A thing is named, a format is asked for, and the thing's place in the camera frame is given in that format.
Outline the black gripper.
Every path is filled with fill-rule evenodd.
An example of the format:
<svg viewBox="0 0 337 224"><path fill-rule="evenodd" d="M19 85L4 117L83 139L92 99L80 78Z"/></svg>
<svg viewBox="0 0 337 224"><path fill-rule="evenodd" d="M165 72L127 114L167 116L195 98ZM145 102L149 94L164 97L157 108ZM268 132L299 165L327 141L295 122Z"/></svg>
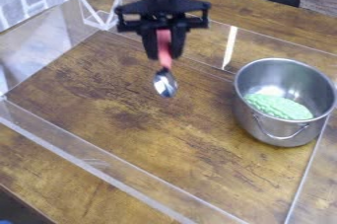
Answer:
<svg viewBox="0 0 337 224"><path fill-rule="evenodd" d="M171 29L171 57L183 54L185 30L208 27L211 4L200 0L139 0L117 6L117 31L143 34L143 44L148 58L159 59L157 32Z"/></svg>

